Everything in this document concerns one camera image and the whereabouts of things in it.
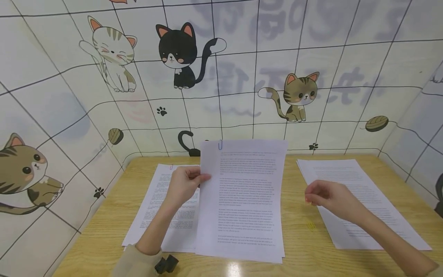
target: black clip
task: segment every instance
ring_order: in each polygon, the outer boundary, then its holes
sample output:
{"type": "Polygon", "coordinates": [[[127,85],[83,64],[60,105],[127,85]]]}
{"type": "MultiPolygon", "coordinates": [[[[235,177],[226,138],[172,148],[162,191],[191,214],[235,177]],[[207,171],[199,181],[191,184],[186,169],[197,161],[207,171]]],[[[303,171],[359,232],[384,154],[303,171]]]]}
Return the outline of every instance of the black clip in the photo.
{"type": "Polygon", "coordinates": [[[166,269],[166,260],[165,258],[161,258],[157,265],[154,267],[158,274],[163,274],[166,269]]]}
{"type": "Polygon", "coordinates": [[[163,274],[165,271],[171,273],[178,263],[179,261],[172,255],[169,255],[166,260],[162,257],[155,266],[155,270],[158,274],[163,274]]]}

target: cat ear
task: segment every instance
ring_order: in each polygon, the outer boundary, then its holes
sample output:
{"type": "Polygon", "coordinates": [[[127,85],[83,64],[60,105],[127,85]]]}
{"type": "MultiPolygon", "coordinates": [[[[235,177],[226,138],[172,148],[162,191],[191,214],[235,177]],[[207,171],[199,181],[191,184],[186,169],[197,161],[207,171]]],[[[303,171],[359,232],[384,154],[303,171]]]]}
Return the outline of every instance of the cat ear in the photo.
{"type": "Polygon", "coordinates": [[[137,44],[137,38],[133,35],[125,35],[125,37],[128,39],[129,43],[132,45],[132,47],[134,48],[137,44]]]}
{"type": "Polygon", "coordinates": [[[169,29],[166,26],[163,26],[161,24],[157,24],[155,26],[156,30],[157,30],[157,34],[159,35],[160,38],[162,38],[167,32],[169,32],[171,29],[169,29]]]}
{"type": "Polygon", "coordinates": [[[16,133],[12,133],[11,137],[9,138],[8,142],[5,145],[5,148],[17,145],[25,145],[25,143],[23,142],[22,138],[19,135],[17,135],[16,133]]]}
{"type": "Polygon", "coordinates": [[[293,73],[290,73],[287,77],[286,77],[286,84],[289,85],[289,83],[291,83],[292,81],[295,81],[297,79],[297,76],[293,73]]]}
{"type": "Polygon", "coordinates": [[[316,81],[319,78],[320,72],[314,72],[311,75],[306,76],[306,78],[311,79],[312,81],[316,81]]]}
{"type": "Polygon", "coordinates": [[[190,35],[192,38],[195,38],[194,27],[192,27],[191,23],[186,22],[183,24],[182,32],[190,35]]]}
{"type": "Polygon", "coordinates": [[[92,16],[88,16],[89,26],[91,26],[92,31],[97,30],[101,27],[101,24],[95,20],[92,16]]]}

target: white tabby cartoon cat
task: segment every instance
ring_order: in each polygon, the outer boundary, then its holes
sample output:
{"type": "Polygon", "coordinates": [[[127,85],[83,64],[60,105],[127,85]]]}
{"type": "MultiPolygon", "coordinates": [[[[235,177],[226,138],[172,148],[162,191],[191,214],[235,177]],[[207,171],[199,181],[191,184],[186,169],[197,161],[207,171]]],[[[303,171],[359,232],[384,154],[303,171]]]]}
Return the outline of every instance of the white tabby cartoon cat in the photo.
{"type": "Polygon", "coordinates": [[[104,81],[114,91],[134,92],[136,81],[124,66],[134,60],[137,38],[111,27],[103,27],[91,16],[88,16],[88,21],[94,45],[82,40],[80,48],[93,57],[104,81]]]}

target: paper document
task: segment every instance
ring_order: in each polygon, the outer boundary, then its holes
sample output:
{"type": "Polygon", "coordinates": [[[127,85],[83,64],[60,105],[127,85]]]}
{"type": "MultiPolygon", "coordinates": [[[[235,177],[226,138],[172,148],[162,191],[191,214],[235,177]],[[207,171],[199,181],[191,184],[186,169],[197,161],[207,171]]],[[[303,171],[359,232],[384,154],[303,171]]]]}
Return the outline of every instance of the paper document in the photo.
{"type": "MultiPolygon", "coordinates": [[[[166,197],[172,172],[180,165],[159,164],[122,246],[135,244],[166,197]]],[[[199,189],[175,214],[162,243],[165,252],[194,252],[198,220],[199,189]]]]}
{"type": "MultiPolygon", "coordinates": [[[[356,160],[298,160],[306,183],[316,179],[342,183],[373,214],[418,250],[431,250],[400,212],[392,205],[356,160]]],[[[362,228],[318,207],[329,235],[338,249],[383,249],[362,228]]]]}
{"type": "Polygon", "coordinates": [[[282,263],[280,194],[288,142],[204,141],[195,252],[282,263]]]}

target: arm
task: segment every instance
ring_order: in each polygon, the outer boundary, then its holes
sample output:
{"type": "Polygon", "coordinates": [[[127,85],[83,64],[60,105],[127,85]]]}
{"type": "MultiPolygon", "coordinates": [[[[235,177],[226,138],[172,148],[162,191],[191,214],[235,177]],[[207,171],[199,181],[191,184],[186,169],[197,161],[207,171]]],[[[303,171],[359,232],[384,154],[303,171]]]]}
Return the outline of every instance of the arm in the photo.
{"type": "Polygon", "coordinates": [[[305,201],[323,206],[334,215],[357,224],[386,250],[407,276],[426,276],[438,264],[412,247],[371,213],[340,183],[317,180],[305,190],[305,201]]]}
{"type": "Polygon", "coordinates": [[[426,276],[438,264],[407,243],[377,216],[371,214],[358,224],[391,256],[407,276],[426,276]]]}
{"type": "Polygon", "coordinates": [[[172,218],[195,193],[200,183],[211,178],[200,174],[200,167],[179,167],[173,173],[167,195],[157,214],[133,245],[128,245],[114,268],[113,277],[157,276],[155,265],[161,259],[161,245],[172,218]]]}

